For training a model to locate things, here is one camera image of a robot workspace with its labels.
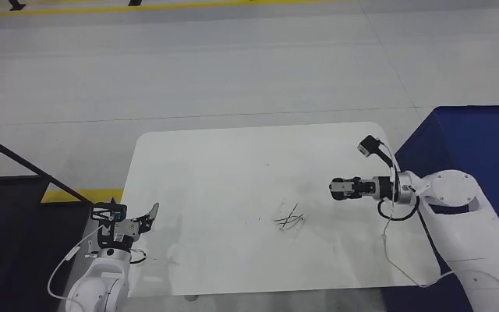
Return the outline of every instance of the white table surface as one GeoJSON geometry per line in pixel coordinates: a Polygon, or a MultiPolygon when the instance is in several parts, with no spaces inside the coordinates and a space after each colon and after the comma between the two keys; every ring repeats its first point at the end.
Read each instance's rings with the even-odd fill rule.
{"type": "MultiPolygon", "coordinates": [[[[129,295],[411,285],[384,257],[376,202],[329,193],[334,177],[389,175],[357,151],[368,134],[386,142],[372,122],[144,134],[122,203],[128,218],[155,202],[160,210],[134,244],[147,260],[132,265],[129,295]],[[273,219],[297,203],[304,223],[280,231],[273,219]]],[[[387,235],[391,259],[416,281],[440,274],[417,216],[392,222],[387,235]]]]}

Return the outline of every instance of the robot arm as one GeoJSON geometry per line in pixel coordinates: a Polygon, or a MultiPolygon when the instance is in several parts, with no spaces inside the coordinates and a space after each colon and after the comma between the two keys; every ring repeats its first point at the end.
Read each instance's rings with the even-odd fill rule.
{"type": "MultiPolygon", "coordinates": [[[[101,250],[89,250],[86,255],[95,259],[69,291],[70,300],[65,304],[67,312],[122,310],[129,292],[128,273],[132,245],[140,238],[140,234],[150,231],[158,208],[159,203],[156,203],[146,215],[125,219],[126,206],[123,204],[112,201],[97,203],[92,207],[90,218],[99,221],[97,241],[101,250]]],[[[141,261],[145,257],[146,254],[143,253],[141,261]]]]}
{"type": "MultiPolygon", "coordinates": [[[[378,148],[381,142],[375,141],[368,136],[359,145],[359,150],[367,157],[378,154],[395,170],[394,164],[386,161],[387,156],[381,155],[383,152],[378,148]]],[[[394,179],[387,176],[335,178],[329,189],[335,200],[371,196],[375,200],[394,198],[397,204],[416,202],[413,212],[421,211],[435,247],[451,268],[450,273],[457,275],[473,309],[491,311],[499,307],[499,220],[470,174],[445,170],[420,178],[410,171],[395,171],[394,179]],[[437,214],[430,205],[447,207],[449,214],[437,214]],[[468,206],[469,211],[454,214],[453,207],[462,206],[468,206]]],[[[383,215],[381,203],[383,201],[378,204],[378,211],[384,218],[391,221],[407,219],[383,215]]]]}

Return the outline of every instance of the gray floor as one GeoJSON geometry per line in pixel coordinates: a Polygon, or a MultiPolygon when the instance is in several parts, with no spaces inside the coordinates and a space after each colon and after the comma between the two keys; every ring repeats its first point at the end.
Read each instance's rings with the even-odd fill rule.
{"type": "MultiPolygon", "coordinates": [[[[498,17],[486,0],[3,16],[0,142],[88,189],[123,188],[149,131],[374,121],[396,150],[436,106],[499,102],[498,17]]],[[[383,304],[377,290],[331,290],[129,300],[139,310],[383,304]]]]}

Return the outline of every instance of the black railing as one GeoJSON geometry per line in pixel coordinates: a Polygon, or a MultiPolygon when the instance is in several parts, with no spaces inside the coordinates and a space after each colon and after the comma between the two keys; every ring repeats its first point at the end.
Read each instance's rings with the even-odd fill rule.
{"type": "Polygon", "coordinates": [[[5,156],[7,156],[8,158],[12,159],[13,161],[19,163],[20,165],[28,168],[29,170],[31,170],[32,172],[36,173],[37,175],[41,176],[42,178],[45,178],[47,179],[50,183],[54,184],[55,186],[57,186],[59,189],[61,190],[64,190],[65,192],[67,192],[68,194],[74,196],[75,198],[79,199],[80,201],[86,203],[86,204],[93,204],[90,200],[88,200],[86,197],[84,197],[83,195],[77,193],[75,190],[71,189],[69,186],[67,186],[66,184],[62,183],[61,181],[57,180],[56,178],[54,178],[53,176],[49,175],[48,173],[46,173],[45,171],[41,170],[40,168],[38,168],[36,165],[33,165],[32,163],[30,163],[29,161],[27,161],[26,159],[22,158],[21,156],[19,156],[18,154],[14,153],[13,151],[11,151],[10,149],[8,149],[7,147],[3,146],[0,144],[0,153],[4,154],[5,156]]]}

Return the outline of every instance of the yellow stripe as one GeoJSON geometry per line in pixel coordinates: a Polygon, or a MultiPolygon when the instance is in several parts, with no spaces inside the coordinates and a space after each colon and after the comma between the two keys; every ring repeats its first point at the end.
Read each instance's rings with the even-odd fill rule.
{"type": "MultiPolygon", "coordinates": [[[[82,194],[94,203],[109,202],[113,197],[117,202],[120,202],[123,196],[123,189],[76,190],[76,192],[82,194]]],[[[63,190],[48,190],[41,200],[42,203],[60,203],[68,201],[78,200],[63,190]]]]}
{"type": "Polygon", "coordinates": [[[141,6],[116,6],[101,8],[67,8],[67,9],[38,9],[22,10],[14,12],[0,12],[0,16],[7,15],[44,15],[44,14],[81,14],[81,13],[116,13],[129,11],[154,11],[165,9],[194,9],[210,8],[219,6],[236,5],[289,5],[312,2],[345,2],[349,0],[235,0],[225,2],[194,2],[194,3],[168,3],[163,5],[141,5],[141,6]]]}

